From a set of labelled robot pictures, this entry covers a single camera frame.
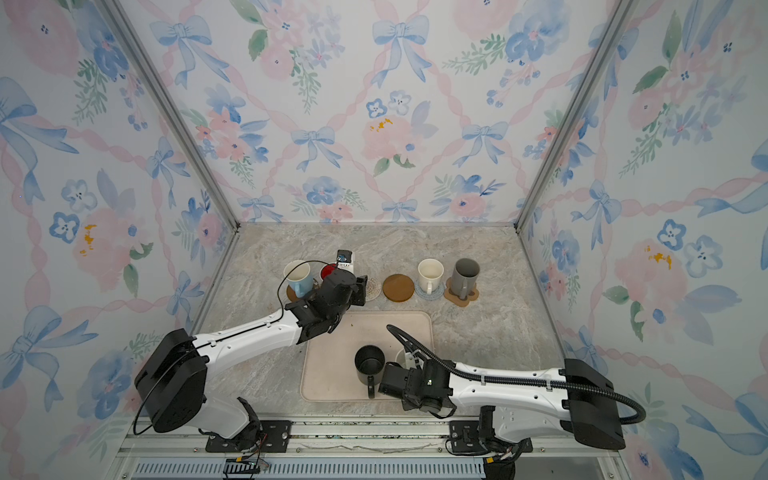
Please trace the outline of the blue mug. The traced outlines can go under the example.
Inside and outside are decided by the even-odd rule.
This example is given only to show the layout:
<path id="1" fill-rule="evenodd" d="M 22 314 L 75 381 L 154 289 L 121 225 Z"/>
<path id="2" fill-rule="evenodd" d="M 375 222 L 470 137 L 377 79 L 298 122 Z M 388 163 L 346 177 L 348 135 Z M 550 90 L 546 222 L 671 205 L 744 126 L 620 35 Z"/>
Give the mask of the blue mug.
<path id="1" fill-rule="evenodd" d="M 283 271 L 289 287 L 297 298 L 302 298 L 314 289 L 311 263 L 304 260 L 289 262 Z"/>

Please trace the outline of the cork paw coaster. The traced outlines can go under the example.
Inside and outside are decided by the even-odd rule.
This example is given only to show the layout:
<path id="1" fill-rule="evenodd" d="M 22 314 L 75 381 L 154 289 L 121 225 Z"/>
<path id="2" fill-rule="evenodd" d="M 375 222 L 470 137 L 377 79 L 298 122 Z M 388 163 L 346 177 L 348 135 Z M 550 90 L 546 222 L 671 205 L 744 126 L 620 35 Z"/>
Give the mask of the cork paw coaster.
<path id="1" fill-rule="evenodd" d="M 451 286 L 452 286 L 452 279 L 448 278 L 445 283 L 443 297 L 458 307 L 465 308 L 471 302 L 476 301 L 479 297 L 479 291 L 477 290 L 476 287 L 473 287 L 471 292 L 467 295 L 467 297 L 465 299 L 461 299 L 459 296 L 451 292 Z"/>

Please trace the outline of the white speckled mug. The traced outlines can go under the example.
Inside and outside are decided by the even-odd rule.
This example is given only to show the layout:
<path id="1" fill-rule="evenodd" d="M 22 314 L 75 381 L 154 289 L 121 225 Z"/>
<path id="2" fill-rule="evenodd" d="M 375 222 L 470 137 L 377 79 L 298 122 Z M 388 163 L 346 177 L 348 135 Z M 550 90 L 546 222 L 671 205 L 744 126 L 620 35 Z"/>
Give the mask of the white speckled mug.
<path id="1" fill-rule="evenodd" d="M 396 354 L 395 362 L 406 370 L 416 367 L 416 359 L 413 354 L 405 349 L 401 349 Z"/>

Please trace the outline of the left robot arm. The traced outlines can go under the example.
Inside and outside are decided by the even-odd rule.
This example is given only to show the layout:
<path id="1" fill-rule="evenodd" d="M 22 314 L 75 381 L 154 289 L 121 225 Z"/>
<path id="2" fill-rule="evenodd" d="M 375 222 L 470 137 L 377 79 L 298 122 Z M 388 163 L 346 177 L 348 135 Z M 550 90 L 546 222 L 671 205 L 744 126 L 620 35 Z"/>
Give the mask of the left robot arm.
<path id="1" fill-rule="evenodd" d="M 253 451 L 263 441 L 261 421 L 242 397 L 217 394 L 210 381 L 259 355 L 301 345 L 333 332 L 352 306 L 366 302 L 368 278 L 336 269 L 320 287 L 261 319 L 213 333 L 192 336 L 169 332 L 134 380 L 157 433 L 194 427 L 234 451 Z"/>

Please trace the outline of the cream white mug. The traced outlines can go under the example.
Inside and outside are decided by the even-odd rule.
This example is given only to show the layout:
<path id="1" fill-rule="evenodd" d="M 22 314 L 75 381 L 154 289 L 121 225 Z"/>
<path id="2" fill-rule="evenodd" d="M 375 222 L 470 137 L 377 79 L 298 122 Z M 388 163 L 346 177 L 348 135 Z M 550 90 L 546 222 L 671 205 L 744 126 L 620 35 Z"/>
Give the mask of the cream white mug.
<path id="1" fill-rule="evenodd" d="M 439 284 L 442 284 L 445 269 L 439 260 L 427 258 L 419 262 L 417 272 L 418 284 L 423 290 L 431 293 Z"/>

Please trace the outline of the red inside mug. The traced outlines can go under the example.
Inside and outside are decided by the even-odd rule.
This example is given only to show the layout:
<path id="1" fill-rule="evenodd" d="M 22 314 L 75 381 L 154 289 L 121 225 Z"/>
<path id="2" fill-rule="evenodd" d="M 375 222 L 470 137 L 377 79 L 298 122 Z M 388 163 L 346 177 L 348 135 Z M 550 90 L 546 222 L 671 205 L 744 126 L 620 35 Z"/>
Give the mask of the red inside mug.
<path id="1" fill-rule="evenodd" d="M 333 273 L 337 269 L 337 265 L 335 263 L 333 264 L 327 264 L 325 265 L 320 272 L 320 278 L 322 280 L 325 280 L 331 273 Z"/>

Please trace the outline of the black mug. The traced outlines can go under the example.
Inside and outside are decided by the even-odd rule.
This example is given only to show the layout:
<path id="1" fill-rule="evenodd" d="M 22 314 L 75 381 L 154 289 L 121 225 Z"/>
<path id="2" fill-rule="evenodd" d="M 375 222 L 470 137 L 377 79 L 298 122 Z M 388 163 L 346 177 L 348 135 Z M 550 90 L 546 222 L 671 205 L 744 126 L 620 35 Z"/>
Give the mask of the black mug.
<path id="1" fill-rule="evenodd" d="M 378 346 L 365 345 L 355 353 L 356 374 L 360 383 L 366 387 L 369 399 L 376 396 L 376 388 L 382 380 L 385 365 L 385 354 Z"/>

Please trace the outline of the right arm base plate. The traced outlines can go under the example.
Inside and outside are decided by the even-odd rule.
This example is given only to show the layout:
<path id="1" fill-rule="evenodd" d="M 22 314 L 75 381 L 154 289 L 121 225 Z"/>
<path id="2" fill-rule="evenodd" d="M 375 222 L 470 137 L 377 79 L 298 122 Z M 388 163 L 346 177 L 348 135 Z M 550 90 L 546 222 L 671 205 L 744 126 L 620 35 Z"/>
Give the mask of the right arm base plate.
<path id="1" fill-rule="evenodd" d="M 457 456 L 504 455 L 533 451 L 530 439 L 519 443 L 501 440 L 492 427 L 481 426 L 479 420 L 450 421 L 445 448 Z"/>

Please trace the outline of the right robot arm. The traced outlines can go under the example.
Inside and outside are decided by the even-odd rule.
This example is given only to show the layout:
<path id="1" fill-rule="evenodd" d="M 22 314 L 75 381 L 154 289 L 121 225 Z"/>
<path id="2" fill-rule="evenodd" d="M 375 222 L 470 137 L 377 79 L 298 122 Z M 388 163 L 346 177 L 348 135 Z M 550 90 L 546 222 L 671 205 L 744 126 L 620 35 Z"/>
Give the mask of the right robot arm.
<path id="1" fill-rule="evenodd" d="M 389 362 L 378 392 L 404 410 L 440 415 L 476 412 L 482 438 L 502 445 L 546 436 L 572 436 L 588 447 L 626 447 L 613 384 L 589 364 L 567 359 L 562 368 L 489 370 L 428 360 L 406 369 Z"/>

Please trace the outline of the grey mug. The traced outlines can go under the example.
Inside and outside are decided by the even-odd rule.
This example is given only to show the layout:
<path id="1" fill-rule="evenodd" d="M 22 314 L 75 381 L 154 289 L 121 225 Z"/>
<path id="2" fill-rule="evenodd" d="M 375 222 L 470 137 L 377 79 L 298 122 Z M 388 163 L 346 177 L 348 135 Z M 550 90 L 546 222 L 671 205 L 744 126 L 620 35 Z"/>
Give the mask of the grey mug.
<path id="1" fill-rule="evenodd" d="M 475 287 L 479 273 L 480 265 L 477 261 L 469 258 L 457 260 L 451 277 L 451 293 L 459 300 L 467 300 Z"/>

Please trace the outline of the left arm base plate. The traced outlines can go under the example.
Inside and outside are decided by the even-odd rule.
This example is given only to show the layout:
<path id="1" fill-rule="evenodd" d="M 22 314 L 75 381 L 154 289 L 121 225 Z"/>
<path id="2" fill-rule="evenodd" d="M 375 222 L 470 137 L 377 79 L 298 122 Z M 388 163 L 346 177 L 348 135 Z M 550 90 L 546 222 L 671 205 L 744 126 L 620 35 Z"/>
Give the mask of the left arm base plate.
<path id="1" fill-rule="evenodd" d="M 249 423 L 231 439 L 209 434 L 207 453 L 285 453 L 290 440 L 292 422 L 266 420 Z"/>

